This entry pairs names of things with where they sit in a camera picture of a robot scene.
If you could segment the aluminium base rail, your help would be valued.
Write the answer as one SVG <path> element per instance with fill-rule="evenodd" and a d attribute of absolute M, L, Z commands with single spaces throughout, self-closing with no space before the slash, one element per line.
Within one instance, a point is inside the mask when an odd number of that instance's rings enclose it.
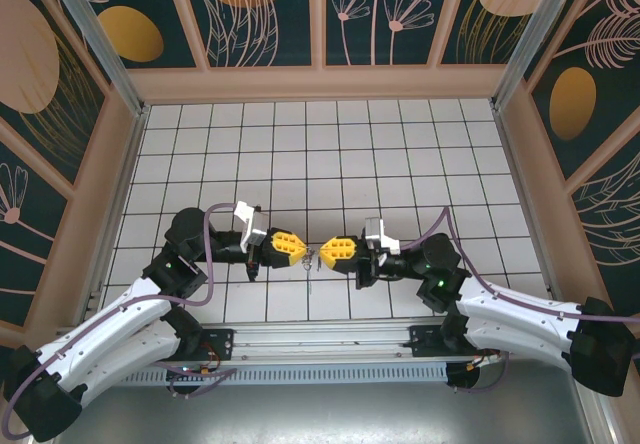
<path fill-rule="evenodd" d="M 315 365 L 408 360 L 411 325 L 408 319 L 235 324 L 231 361 Z"/>

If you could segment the aluminium corner post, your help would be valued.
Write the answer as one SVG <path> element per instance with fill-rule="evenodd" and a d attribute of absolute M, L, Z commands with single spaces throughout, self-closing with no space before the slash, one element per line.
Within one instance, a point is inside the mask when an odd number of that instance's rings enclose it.
<path fill-rule="evenodd" d="M 142 115 L 144 104 L 130 79 L 120 57 L 110 43 L 104 29 L 87 0 L 62 0 L 74 21 L 84 33 L 102 67 L 116 90 L 135 117 Z"/>
<path fill-rule="evenodd" d="M 521 83 L 525 71 L 543 45 L 567 0 L 540 0 L 506 65 L 503 76 L 491 98 L 495 114 L 503 111 Z"/>

